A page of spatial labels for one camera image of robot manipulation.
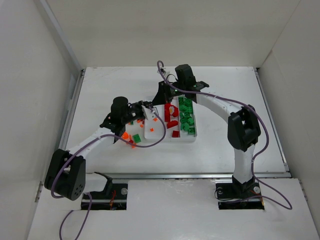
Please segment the red flower print lego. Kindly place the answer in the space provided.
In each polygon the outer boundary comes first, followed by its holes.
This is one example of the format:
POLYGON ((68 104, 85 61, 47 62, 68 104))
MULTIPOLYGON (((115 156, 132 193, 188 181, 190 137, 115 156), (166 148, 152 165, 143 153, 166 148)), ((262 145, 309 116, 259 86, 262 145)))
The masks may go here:
POLYGON ((170 122, 171 119, 175 119, 179 116, 179 109, 171 104, 171 103, 166 103, 164 105, 164 121, 165 122, 170 122))

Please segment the orange dome lego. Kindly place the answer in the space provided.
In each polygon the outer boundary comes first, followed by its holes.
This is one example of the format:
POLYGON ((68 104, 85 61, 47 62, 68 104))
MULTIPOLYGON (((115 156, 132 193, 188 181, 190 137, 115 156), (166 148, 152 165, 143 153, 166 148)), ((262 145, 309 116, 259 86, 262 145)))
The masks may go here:
POLYGON ((124 140, 128 139, 129 138, 129 134, 127 132, 124 132, 123 135, 122 135, 122 138, 124 140))

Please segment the red arch lego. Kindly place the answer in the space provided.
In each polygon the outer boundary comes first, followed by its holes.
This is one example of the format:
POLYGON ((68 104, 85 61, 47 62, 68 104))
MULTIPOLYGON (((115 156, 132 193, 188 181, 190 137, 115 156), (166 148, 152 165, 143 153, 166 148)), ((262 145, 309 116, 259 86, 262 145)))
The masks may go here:
POLYGON ((177 120, 172 120, 167 122, 166 127, 167 129, 173 128, 175 126, 177 126, 179 124, 179 122, 177 120))

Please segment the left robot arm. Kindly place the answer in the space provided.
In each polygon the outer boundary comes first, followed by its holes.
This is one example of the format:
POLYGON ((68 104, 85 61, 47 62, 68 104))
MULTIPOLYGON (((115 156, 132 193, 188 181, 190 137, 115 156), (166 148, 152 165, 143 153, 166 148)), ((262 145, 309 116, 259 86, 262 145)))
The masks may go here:
POLYGON ((110 113, 90 137, 71 149, 57 149, 44 181, 44 187, 51 196, 71 201, 78 199, 86 186, 86 161, 121 140, 126 124, 145 119, 150 105, 150 101, 129 103, 126 97, 118 96, 113 99, 110 113))

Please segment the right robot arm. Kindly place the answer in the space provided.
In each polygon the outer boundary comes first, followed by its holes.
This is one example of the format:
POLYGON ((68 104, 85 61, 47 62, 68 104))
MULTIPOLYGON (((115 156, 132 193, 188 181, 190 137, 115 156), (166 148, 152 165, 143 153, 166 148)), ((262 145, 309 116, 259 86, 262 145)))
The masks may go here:
POLYGON ((163 80, 158 84, 157 94, 152 100, 153 106, 168 104, 173 97, 185 96, 211 110, 227 123, 227 139, 234 149, 234 171, 229 187, 234 199, 244 196, 255 183, 251 162, 261 135, 253 107, 210 93, 209 84, 197 81, 188 64, 175 68, 176 81, 173 83, 168 81, 169 73, 161 60, 157 62, 157 72, 163 80))

